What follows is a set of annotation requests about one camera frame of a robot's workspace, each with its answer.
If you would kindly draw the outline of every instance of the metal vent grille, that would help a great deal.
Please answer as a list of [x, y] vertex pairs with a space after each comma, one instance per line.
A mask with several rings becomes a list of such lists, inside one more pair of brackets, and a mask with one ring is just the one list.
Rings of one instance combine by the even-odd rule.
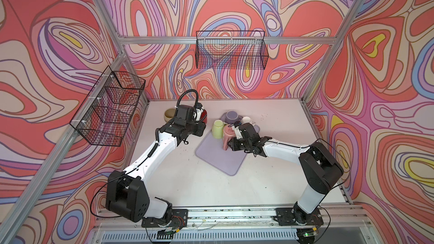
[[[149, 231], [153, 242], [167, 240], [157, 239], [156, 231]], [[210, 230], [181, 230], [173, 237], [175, 241], [253, 241], [253, 240], [296, 240], [297, 229], [210, 229]], [[106, 231], [102, 236], [103, 243], [114, 242], [146, 242], [146, 231]]]

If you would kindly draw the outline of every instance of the wire mesh basket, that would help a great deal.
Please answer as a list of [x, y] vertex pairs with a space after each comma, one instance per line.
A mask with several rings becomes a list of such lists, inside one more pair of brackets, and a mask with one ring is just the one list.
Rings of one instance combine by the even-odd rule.
[[265, 69], [264, 36], [262, 30], [196, 31], [196, 68]]
[[74, 128], [91, 145], [120, 146], [144, 85], [145, 80], [132, 73], [112, 71]]

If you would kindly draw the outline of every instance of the pink mug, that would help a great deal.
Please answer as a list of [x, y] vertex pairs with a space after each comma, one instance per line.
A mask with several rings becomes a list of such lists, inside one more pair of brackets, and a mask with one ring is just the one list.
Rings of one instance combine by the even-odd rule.
[[236, 137], [235, 131], [229, 125], [226, 125], [223, 128], [223, 150], [227, 150], [227, 143], [231, 140], [231, 138]]

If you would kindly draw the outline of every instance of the purple mat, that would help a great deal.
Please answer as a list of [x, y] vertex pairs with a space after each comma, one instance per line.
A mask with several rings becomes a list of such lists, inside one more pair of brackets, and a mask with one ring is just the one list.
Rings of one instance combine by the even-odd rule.
[[[224, 121], [224, 119], [225, 115], [223, 114], [220, 120]], [[259, 126], [255, 125], [255, 130], [259, 132]], [[195, 154], [201, 160], [229, 176], [236, 175], [247, 155], [244, 151], [234, 152], [229, 147], [226, 151], [223, 150], [223, 139], [214, 138], [211, 131], [205, 135], [202, 142], [196, 148]]]

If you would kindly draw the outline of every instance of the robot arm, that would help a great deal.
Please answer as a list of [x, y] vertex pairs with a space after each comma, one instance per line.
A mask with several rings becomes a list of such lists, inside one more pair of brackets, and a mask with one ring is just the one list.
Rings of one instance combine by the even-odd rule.
[[[167, 224], [172, 216], [171, 204], [158, 198], [149, 198], [146, 183], [164, 158], [189, 135], [202, 136], [202, 105], [196, 95], [195, 106], [177, 103], [174, 118], [155, 132], [155, 143], [124, 171], [113, 171], [108, 179], [106, 209], [138, 222], [143, 217], [154, 217]], [[237, 127], [242, 138], [232, 138], [228, 146], [263, 157], [277, 157], [301, 165], [308, 186], [293, 207], [294, 222], [305, 225], [312, 220], [311, 213], [343, 175], [343, 169], [323, 144], [291, 145], [271, 137], [260, 137], [254, 127], [245, 123]]]
[[[194, 107], [180, 105], [187, 93], [196, 94]], [[189, 135], [202, 136], [205, 123], [201, 117], [202, 105], [198, 103], [198, 93], [191, 89], [178, 99], [175, 116], [155, 131], [155, 142], [124, 171], [113, 171], [108, 179], [106, 209], [133, 222], [143, 217], [160, 219], [168, 223], [171, 218], [171, 204], [157, 198], [149, 198], [146, 183], [163, 162], [164, 158], [175, 149], [181, 141], [186, 143]]]
[[307, 187], [293, 207], [294, 221], [305, 225], [312, 219], [311, 213], [342, 177], [344, 170], [322, 143], [291, 145], [271, 137], [260, 137], [253, 126], [245, 123], [237, 127], [242, 138], [232, 138], [228, 146], [263, 157], [276, 157], [301, 165], [307, 179]]

